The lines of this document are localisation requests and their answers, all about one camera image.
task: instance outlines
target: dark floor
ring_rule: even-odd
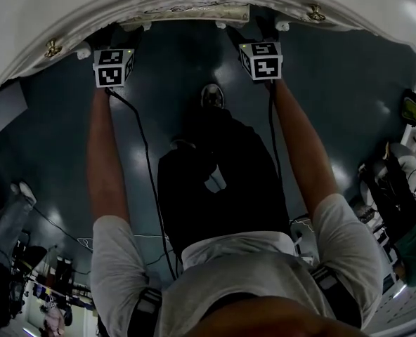
[[[252,23],[242,31],[249,38],[259,37]],[[402,91],[415,83],[416,55],[407,46],[367,32],[292,25],[280,39],[285,80],[325,143],[339,186],[350,199],[358,191],[358,164],[380,140],[402,135],[398,107]],[[38,209],[74,237],[92,235],[85,180],[92,62],[71,56],[23,79],[29,109],[0,133],[0,206],[9,183],[25,180],[37,196]],[[144,34],[122,92],[141,114],[155,178],[158,159],[181,132],[188,101],[211,81],[223,88],[233,116],[253,126],[271,151],[268,93],[241,69],[225,31],[213,22],[159,22]],[[159,234],[135,116],[117,101],[112,101],[112,113],[132,227],[137,234]],[[287,208],[294,218],[305,208],[276,131]],[[78,271],[89,271],[91,254],[34,211],[27,229],[32,243],[46,248],[57,244],[60,253],[74,258]],[[162,255],[160,239],[138,238],[138,243],[146,262]],[[169,278],[165,258],[151,269]],[[85,282],[87,276],[78,280]]]

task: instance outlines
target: black strap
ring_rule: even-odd
[[[153,337],[162,303],[161,292],[144,289],[131,314],[128,337]]]
[[[320,266],[311,272],[319,289],[323,292],[338,321],[361,328],[361,312],[355,298],[338,280],[336,273]]]

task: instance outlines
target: person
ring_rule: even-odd
[[[320,138],[283,80],[275,83],[275,106],[320,263],[344,287],[339,305],[346,310],[346,295],[352,296],[364,327],[382,296],[377,242],[340,195]],[[310,266],[295,256],[273,160],[253,129],[224,107],[218,86],[204,88],[188,137],[159,162],[164,229],[184,272],[163,292],[155,335],[363,336],[335,319]],[[216,165],[227,186],[214,194],[204,181]],[[150,282],[131,230],[110,94],[103,89],[92,101],[87,179],[96,309],[110,337],[146,336],[134,311]]]
[[[39,329],[39,335],[41,337],[54,337],[55,334],[53,333],[50,326],[47,324],[47,322],[44,320],[43,328]]]
[[[49,301],[47,306],[40,308],[44,314],[45,332],[52,336],[63,336],[65,334],[65,318],[54,301]]]
[[[369,187],[378,213],[384,221],[386,234],[399,256],[394,272],[408,286],[416,287],[416,198],[388,143],[383,160],[387,168],[385,176],[390,193],[377,184],[375,176],[365,164],[360,167],[359,174]]]

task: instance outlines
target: white t-shirt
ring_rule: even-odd
[[[345,198],[333,194],[313,217],[320,262],[332,268],[356,299],[365,326],[382,296],[382,266],[377,242]],[[145,266],[130,226],[115,216],[93,228],[91,291],[111,337],[125,337],[140,292],[148,287]],[[185,272],[166,291],[158,336],[182,336],[209,307],[232,293],[291,298],[334,318],[305,262],[281,232],[251,232],[216,237],[183,252]]]

